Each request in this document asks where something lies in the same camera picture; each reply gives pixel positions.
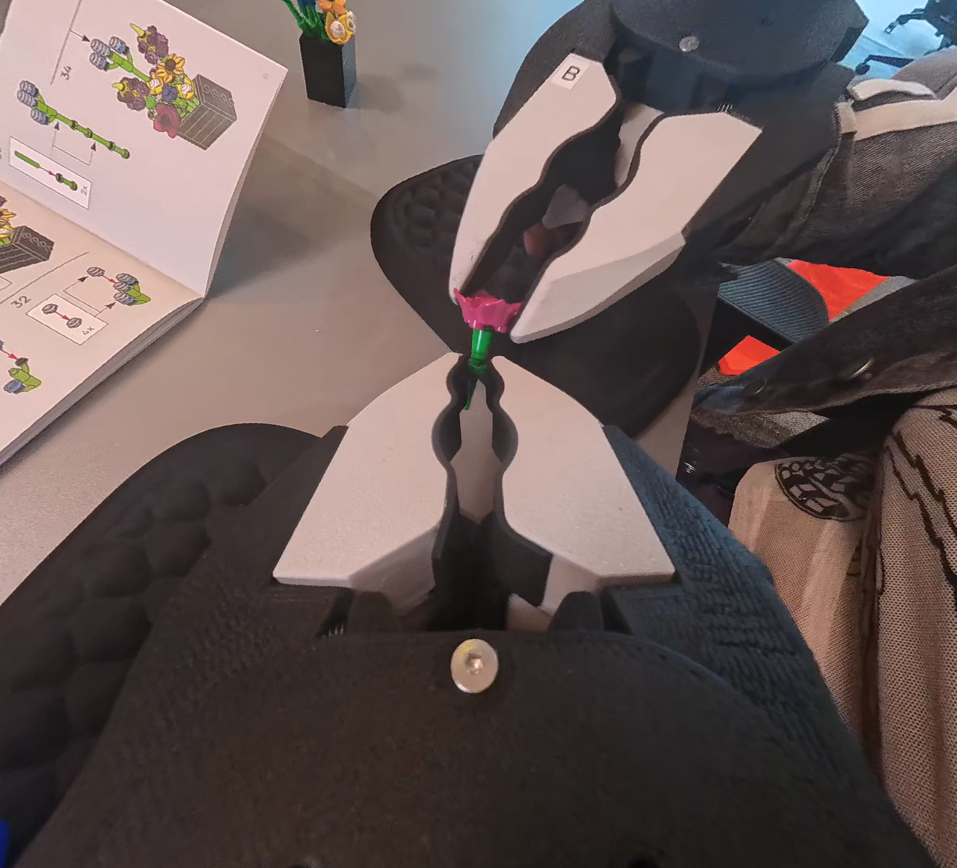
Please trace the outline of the lego instruction booklet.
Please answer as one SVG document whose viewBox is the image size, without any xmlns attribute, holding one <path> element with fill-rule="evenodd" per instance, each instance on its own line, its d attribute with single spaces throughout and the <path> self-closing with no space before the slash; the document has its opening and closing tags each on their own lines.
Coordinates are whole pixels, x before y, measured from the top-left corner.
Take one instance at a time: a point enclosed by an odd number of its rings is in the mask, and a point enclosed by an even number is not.
<svg viewBox="0 0 957 868">
<path fill-rule="evenodd" d="M 10 0 L 5 462 L 206 298 L 286 69 L 162 0 Z"/>
</svg>

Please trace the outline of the person's dark denim jacket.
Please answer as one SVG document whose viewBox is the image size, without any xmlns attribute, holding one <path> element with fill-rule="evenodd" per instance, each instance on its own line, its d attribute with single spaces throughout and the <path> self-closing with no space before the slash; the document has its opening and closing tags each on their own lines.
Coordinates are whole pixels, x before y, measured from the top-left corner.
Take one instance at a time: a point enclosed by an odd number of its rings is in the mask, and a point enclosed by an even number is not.
<svg viewBox="0 0 957 868">
<path fill-rule="evenodd" d="M 701 389 L 692 419 L 731 434 L 786 414 L 862 416 L 955 388 L 956 269 L 917 280 Z"/>
</svg>

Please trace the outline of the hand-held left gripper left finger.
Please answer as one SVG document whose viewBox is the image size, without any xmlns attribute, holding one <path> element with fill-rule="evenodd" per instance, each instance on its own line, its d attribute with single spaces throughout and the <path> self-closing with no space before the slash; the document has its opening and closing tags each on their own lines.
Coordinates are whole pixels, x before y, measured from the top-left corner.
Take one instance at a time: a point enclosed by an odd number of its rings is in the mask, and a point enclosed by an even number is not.
<svg viewBox="0 0 957 868">
<path fill-rule="evenodd" d="M 350 420 L 273 578 L 377 593 L 397 615 L 426 602 L 459 515 L 452 459 L 470 371 L 449 352 Z"/>
</svg>

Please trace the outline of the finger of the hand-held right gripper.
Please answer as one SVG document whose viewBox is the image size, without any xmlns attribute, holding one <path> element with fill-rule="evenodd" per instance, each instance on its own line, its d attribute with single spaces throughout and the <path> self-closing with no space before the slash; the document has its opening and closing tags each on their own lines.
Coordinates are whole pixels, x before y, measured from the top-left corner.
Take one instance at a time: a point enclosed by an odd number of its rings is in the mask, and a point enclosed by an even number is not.
<svg viewBox="0 0 957 868">
<path fill-rule="evenodd" d="M 596 206 L 580 239 L 545 264 L 512 341 L 591 319 L 674 264 L 692 219 L 761 135 L 728 112 L 657 117 L 637 145 L 628 181 Z"/>
<path fill-rule="evenodd" d="M 616 189 L 624 108 L 604 64 L 568 56 L 488 144 L 461 215 L 449 293 L 472 295 L 505 264 L 556 192 Z"/>
</svg>

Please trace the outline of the person's right forearm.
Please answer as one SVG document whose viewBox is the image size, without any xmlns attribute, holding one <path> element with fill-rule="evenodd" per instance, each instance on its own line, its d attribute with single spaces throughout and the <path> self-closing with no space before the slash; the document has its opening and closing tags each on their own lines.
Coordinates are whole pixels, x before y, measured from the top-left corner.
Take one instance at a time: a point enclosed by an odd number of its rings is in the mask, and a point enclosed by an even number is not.
<svg viewBox="0 0 957 868">
<path fill-rule="evenodd" d="M 956 263 L 956 49 L 852 85 L 837 144 L 714 252 L 924 279 Z"/>
</svg>

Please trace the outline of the black office chair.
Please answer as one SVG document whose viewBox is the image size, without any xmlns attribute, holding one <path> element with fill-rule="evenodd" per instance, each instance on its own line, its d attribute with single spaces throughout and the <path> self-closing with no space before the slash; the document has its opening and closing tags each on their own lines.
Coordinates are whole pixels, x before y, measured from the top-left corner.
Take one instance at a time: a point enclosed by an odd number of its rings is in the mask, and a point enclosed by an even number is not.
<svg viewBox="0 0 957 868">
<path fill-rule="evenodd" d="M 924 22 L 934 30 L 939 38 L 937 47 L 927 54 L 937 54 L 956 44 L 956 0 L 927 0 L 922 7 L 908 13 L 898 15 L 888 25 L 884 33 L 890 34 L 899 27 L 911 22 Z M 881 64 L 895 70 L 900 70 L 915 61 L 914 58 L 894 57 L 890 55 L 868 54 L 855 67 L 855 75 L 864 76 L 871 72 L 873 65 Z"/>
</svg>

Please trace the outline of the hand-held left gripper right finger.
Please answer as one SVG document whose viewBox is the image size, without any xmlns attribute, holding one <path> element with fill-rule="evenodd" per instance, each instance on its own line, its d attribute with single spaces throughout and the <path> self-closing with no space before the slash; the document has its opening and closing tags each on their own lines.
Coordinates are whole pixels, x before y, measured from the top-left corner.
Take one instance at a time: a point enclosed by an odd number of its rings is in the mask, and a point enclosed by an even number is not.
<svg viewBox="0 0 957 868">
<path fill-rule="evenodd" d="M 675 565 L 600 421 L 504 357 L 484 393 L 492 455 L 478 517 L 504 626 L 544 631 L 570 594 L 671 583 Z"/>
</svg>

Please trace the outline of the green lego stem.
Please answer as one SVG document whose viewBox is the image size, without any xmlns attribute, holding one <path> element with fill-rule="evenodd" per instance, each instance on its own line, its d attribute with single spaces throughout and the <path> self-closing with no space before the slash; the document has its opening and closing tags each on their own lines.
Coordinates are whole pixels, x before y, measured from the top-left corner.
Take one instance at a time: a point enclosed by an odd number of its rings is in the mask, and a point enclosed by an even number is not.
<svg viewBox="0 0 957 868">
<path fill-rule="evenodd" d="M 467 360 L 469 373 L 467 391 L 463 410 L 470 409 L 475 389 L 480 379 L 487 372 L 491 348 L 496 330 L 492 326 L 474 327 L 471 336 L 471 349 Z"/>
</svg>

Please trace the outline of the black lego vase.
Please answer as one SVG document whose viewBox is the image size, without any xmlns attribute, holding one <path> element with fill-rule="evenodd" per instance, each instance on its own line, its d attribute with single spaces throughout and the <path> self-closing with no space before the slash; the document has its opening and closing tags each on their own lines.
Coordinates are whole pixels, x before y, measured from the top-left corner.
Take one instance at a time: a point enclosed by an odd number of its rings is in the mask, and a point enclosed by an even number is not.
<svg viewBox="0 0 957 868">
<path fill-rule="evenodd" d="M 357 82 L 355 39 L 338 44 L 301 33 L 299 46 L 307 98 L 345 109 Z"/>
</svg>

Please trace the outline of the orange red cloth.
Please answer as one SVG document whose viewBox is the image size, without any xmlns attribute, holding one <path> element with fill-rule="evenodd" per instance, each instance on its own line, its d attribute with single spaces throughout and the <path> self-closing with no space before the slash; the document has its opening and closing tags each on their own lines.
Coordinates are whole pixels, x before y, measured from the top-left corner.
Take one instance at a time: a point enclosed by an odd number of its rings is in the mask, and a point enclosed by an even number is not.
<svg viewBox="0 0 957 868">
<path fill-rule="evenodd" d="M 890 282 L 890 277 L 879 276 L 853 268 L 788 261 L 785 266 L 808 282 L 826 304 L 829 320 L 839 318 L 863 297 Z M 718 362 L 722 375 L 739 375 L 771 359 L 778 350 L 753 336 L 746 336 Z"/>
</svg>

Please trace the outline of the pink lego flower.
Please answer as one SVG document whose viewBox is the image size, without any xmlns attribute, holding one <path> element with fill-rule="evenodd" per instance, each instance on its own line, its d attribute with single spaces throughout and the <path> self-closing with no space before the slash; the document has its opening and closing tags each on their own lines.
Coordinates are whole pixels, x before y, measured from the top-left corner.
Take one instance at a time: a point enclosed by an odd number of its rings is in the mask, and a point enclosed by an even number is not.
<svg viewBox="0 0 957 868">
<path fill-rule="evenodd" d="M 465 324 L 473 330 L 491 329 L 497 333 L 508 333 L 512 322 L 521 311 L 520 302 L 508 302 L 485 291 L 471 296 L 464 295 L 457 289 L 453 293 Z"/>
</svg>

